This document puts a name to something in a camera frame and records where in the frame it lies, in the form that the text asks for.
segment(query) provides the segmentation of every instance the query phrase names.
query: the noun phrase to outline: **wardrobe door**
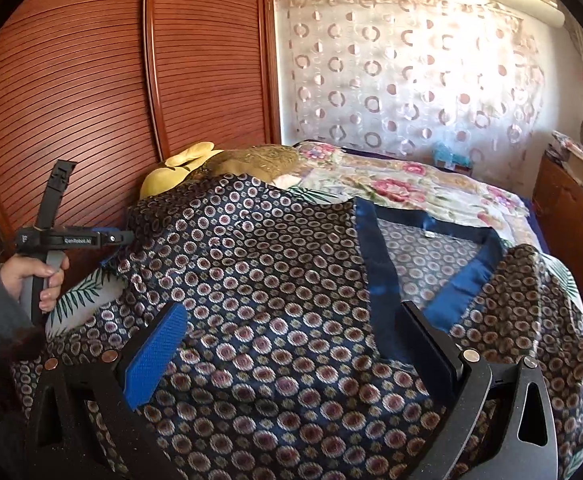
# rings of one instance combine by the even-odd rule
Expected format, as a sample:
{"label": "wardrobe door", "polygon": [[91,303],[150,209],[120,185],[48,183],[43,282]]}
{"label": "wardrobe door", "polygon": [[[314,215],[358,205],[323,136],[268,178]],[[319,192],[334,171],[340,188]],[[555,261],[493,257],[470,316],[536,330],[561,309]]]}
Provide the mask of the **wardrobe door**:
{"label": "wardrobe door", "polygon": [[[158,162],[141,9],[142,0],[25,0],[1,28],[0,249],[34,222],[59,158],[78,166],[57,223],[123,225]],[[97,258],[88,253],[74,265]]]}
{"label": "wardrobe door", "polygon": [[164,156],[270,142],[265,0],[145,0],[148,83]]}

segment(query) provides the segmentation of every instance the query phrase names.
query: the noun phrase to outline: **finger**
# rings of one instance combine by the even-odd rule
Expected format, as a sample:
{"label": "finger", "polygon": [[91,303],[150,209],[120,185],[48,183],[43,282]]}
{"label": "finger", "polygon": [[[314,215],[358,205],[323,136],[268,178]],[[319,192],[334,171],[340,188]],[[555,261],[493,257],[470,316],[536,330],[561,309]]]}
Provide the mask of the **finger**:
{"label": "finger", "polygon": [[54,306],[56,306],[55,301],[41,301],[38,304],[38,308],[40,308],[43,312],[51,312],[54,310]]}
{"label": "finger", "polygon": [[61,286],[64,279],[65,279],[65,271],[61,269],[50,278],[50,281],[49,281],[50,288],[52,288],[54,286]]}
{"label": "finger", "polygon": [[60,296],[60,286],[46,288],[41,292],[41,301],[56,301]]}
{"label": "finger", "polygon": [[56,272],[53,267],[44,264],[41,260],[37,260],[36,258],[29,258],[28,256],[15,258],[12,266],[12,272],[14,272],[18,278],[28,278],[29,276],[49,278]]}

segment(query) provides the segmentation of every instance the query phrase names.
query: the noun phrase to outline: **hand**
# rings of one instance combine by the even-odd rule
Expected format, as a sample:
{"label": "hand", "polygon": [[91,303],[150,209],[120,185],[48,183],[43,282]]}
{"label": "hand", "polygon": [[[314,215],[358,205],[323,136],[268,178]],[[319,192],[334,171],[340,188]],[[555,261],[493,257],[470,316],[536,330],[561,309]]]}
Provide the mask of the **hand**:
{"label": "hand", "polygon": [[49,288],[41,292],[38,307],[43,312],[51,312],[60,296],[60,286],[65,279],[65,271],[69,268],[70,261],[67,256],[60,264],[60,270],[56,272],[53,267],[44,264],[41,260],[16,254],[0,268],[0,280],[3,282],[8,294],[18,301],[23,290],[23,280],[25,278],[30,276],[49,278]]}

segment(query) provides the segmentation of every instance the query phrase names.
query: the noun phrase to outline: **metal bolt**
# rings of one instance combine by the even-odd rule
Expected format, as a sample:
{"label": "metal bolt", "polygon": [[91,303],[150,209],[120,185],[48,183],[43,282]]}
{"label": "metal bolt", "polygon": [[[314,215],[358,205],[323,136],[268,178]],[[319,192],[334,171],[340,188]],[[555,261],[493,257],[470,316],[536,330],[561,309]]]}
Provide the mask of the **metal bolt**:
{"label": "metal bolt", "polygon": [[525,363],[525,366],[527,368],[535,368],[536,366],[538,366],[538,362],[536,361],[536,359],[529,356],[525,356],[525,358],[523,359],[523,363]]}
{"label": "metal bolt", "polygon": [[462,356],[470,363],[477,363],[478,361],[480,361],[480,354],[472,348],[470,348],[469,350],[465,350],[462,353]]}
{"label": "metal bolt", "polygon": [[107,350],[103,352],[100,358],[104,363],[113,363],[118,359],[118,352],[116,350]]}
{"label": "metal bolt", "polygon": [[45,370],[54,370],[58,366],[58,359],[56,357],[50,357],[45,361]]}

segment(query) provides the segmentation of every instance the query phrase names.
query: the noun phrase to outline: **blue textured pad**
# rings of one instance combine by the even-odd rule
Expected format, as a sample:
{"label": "blue textured pad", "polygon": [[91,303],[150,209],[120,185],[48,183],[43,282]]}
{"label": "blue textured pad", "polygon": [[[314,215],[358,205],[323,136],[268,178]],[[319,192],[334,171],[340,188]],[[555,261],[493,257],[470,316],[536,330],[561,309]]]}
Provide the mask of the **blue textured pad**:
{"label": "blue textured pad", "polygon": [[125,371],[123,394],[135,410],[150,401],[169,361],[187,332],[187,311],[176,303]]}

